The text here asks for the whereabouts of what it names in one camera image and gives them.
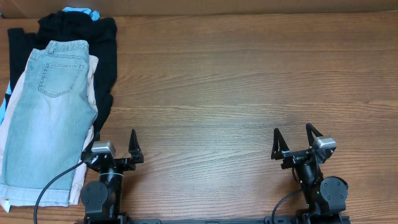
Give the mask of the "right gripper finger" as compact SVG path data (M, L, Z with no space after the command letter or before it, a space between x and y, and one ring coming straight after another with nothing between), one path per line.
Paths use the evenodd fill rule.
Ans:
M272 152L273 153L277 153L277 152L286 153L289 151L290 151L290 149L289 149L288 145L286 144L281 132L279 131L278 128L275 128Z
M322 137L321 134L311 123L306 124L306 132L309 146L318 146L318 138Z

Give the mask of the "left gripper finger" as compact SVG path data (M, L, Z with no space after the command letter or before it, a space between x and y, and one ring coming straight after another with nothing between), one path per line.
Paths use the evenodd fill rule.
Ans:
M137 134L134 129L131 130L128 151L129 153L141 153L141 148L137 140Z
M94 135L93 139L90 142L90 149L92 149L94 143L96 141L99 141L99 140L100 140L100 133L97 131L97 132L95 132L95 135Z

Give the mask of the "light blue denim shorts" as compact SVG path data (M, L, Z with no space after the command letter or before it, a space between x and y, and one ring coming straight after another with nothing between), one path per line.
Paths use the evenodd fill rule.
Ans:
M87 98L89 44L50 41L33 49L11 118L1 174L1 198L12 206L67 206L74 173L96 112Z

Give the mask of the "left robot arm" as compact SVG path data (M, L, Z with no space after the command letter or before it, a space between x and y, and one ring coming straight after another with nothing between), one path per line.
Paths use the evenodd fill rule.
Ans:
M134 171L144 162L135 130L129 140L129 157L116 158L111 141L94 141L82 152L87 168L98 172L97 181L86 184L81 190L85 206L84 223L131 223L128 214L121 211L124 173Z

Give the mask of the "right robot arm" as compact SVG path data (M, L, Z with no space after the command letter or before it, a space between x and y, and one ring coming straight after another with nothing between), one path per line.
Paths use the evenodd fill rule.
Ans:
M300 188L281 199L271 214L271 223L278 223L276 211L286 200L303 194L307 207L297 210L288 223L349 223L346 210L348 184L340 177L324 177L320 165L336 150L336 141L324 136L311 123L306 124L308 149L291 151L279 129L275 128L271 159L281 160L282 169L290 169Z

